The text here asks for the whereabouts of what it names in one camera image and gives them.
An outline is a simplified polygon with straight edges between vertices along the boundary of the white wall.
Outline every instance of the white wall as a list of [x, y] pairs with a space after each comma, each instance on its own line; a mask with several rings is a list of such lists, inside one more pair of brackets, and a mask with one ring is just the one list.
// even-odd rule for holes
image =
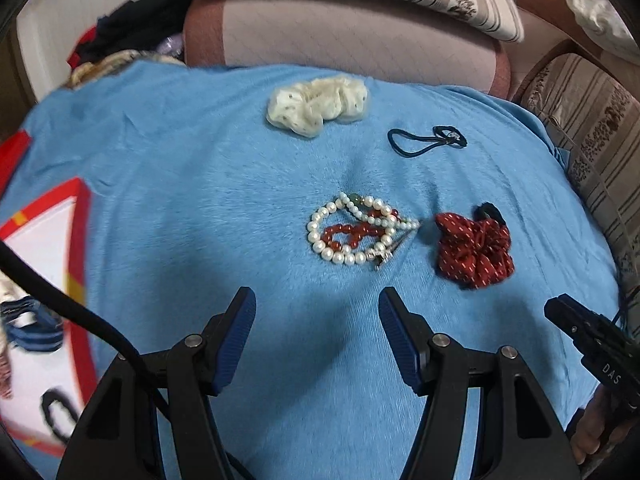
[[17, 19], [20, 49], [37, 100], [66, 81], [66, 58], [99, 16], [125, 0], [29, 0]]

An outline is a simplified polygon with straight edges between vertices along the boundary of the scrunchie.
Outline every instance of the scrunchie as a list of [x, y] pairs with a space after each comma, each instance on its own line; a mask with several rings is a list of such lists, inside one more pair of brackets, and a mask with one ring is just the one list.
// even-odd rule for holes
[[438, 268], [446, 278], [481, 288], [513, 274], [506, 225], [493, 218], [474, 222], [455, 213], [437, 214], [435, 221], [442, 231]]

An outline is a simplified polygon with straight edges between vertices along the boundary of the blue gripper pad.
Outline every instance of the blue gripper pad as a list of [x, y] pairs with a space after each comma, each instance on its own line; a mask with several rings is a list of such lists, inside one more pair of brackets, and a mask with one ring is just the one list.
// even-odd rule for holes
[[[225, 318], [232, 316], [220, 343], [216, 355], [216, 372], [213, 376], [212, 386], [215, 395], [218, 395], [223, 388], [228, 386], [238, 362], [244, 350], [244, 344], [249, 337], [249, 330], [255, 319], [255, 294], [247, 286], [242, 286], [233, 298], [231, 305], [226, 310]], [[223, 318], [221, 324], [228, 321]]]
[[386, 339], [389, 341], [391, 351], [396, 358], [396, 364], [400, 370], [400, 375], [404, 384], [410, 386], [414, 392], [420, 389], [422, 380], [420, 378], [420, 354], [414, 342], [402, 322], [398, 309], [403, 309], [406, 314], [409, 311], [400, 300], [395, 289], [386, 287], [380, 292], [378, 297], [378, 315], [385, 330]]

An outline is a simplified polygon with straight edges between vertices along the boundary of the metal screw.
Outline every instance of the metal screw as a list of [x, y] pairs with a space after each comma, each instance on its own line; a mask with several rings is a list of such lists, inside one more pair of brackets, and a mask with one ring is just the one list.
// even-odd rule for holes
[[451, 339], [449, 339], [449, 336], [447, 334], [435, 334], [433, 336], [433, 344], [444, 348], [451, 344]]
[[184, 344], [187, 345], [189, 348], [196, 348], [196, 346], [200, 346], [202, 344], [202, 337], [199, 336], [198, 334], [188, 335], [184, 339]]
[[503, 346], [500, 348], [500, 353], [507, 359], [515, 359], [518, 357], [518, 351], [513, 346]]

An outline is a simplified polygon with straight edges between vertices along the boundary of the red border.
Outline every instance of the red border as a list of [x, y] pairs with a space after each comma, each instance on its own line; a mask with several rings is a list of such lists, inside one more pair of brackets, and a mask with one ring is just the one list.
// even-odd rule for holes
[[[32, 219], [71, 197], [76, 198], [76, 208], [74, 209], [71, 223], [66, 293], [78, 303], [84, 304], [84, 250], [86, 247], [86, 227], [91, 205], [91, 192], [80, 178], [75, 177], [63, 182], [16, 213], [0, 227], [0, 238], [6, 239]], [[65, 321], [64, 327], [65, 335], [70, 338], [78, 389], [80, 390], [82, 402], [86, 405], [97, 386], [97, 373], [91, 356], [89, 337], [83, 328], [74, 323]], [[27, 443], [33, 440], [14, 428], [10, 428], [10, 433], [13, 437]], [[64, 453], [63, 447], [58, 448], [45, 442], [35, 442], [31, 446], [55, 456], [62, 456]]]
[[0, 144], [0, 196], [4, 193], [30, 144], [31, 137], [24, 130], [13, 134]]

